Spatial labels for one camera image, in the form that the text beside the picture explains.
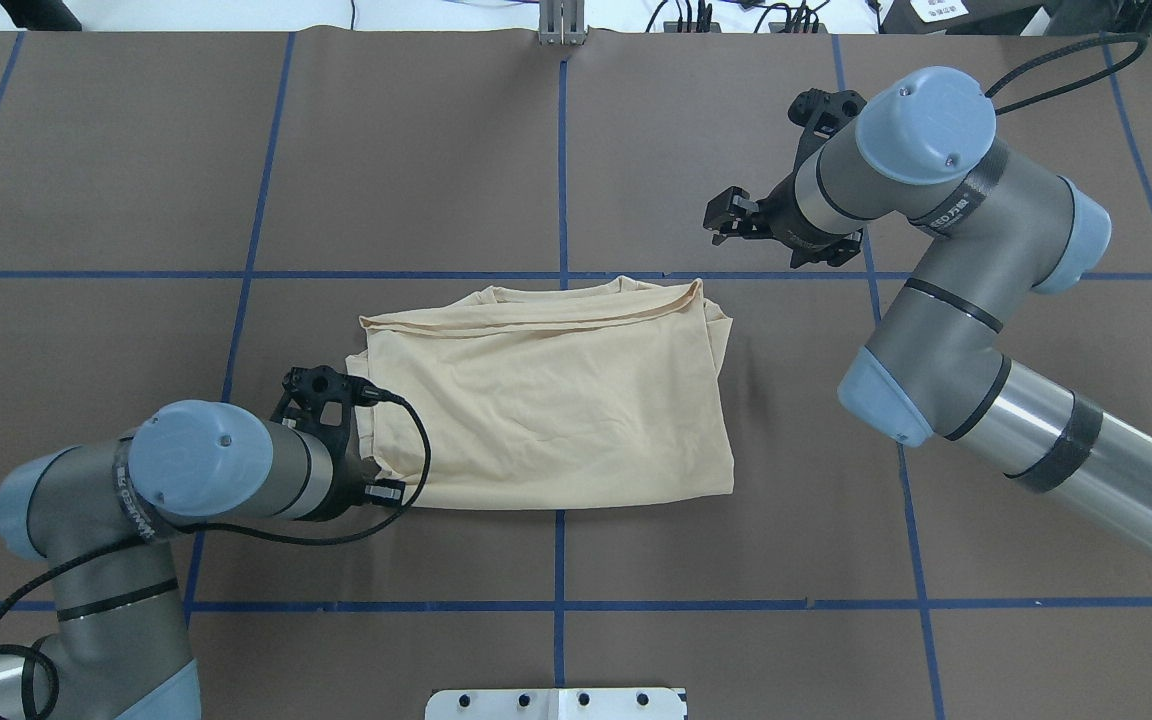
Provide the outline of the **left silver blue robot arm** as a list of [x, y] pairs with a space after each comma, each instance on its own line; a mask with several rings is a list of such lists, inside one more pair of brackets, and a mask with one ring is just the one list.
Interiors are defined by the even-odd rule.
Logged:
[[185, 400], [111, 441], [14, 469], [0, 537], [46, 570], [0, 602], [0, 719], [200, 719], [172, 541], [202, 532], [324, 547], [243, 520], [325, 521], [349, 507], [410, 509], [424, 483], [367, 478], [306, 420], [262, 420]]

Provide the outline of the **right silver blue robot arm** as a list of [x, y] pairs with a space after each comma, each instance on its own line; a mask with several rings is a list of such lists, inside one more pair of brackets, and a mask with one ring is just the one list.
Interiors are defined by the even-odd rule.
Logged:
[[714, 243], [773, 240], [797, 268], [844, 265], [887, 215], [931, 237], [838, 401], [902, 446], [969, 448], [1152, 553], [1152, 437], [998, 350], [1030, 293], [1070, 290], [1100, 262], [1107, 211], [998, 138], [995, 105], [952, 67], [872, 100], [812, 88], [788, 118], [803, 129], [794, 168], [763, 199], [732, 185], [708, 200]]

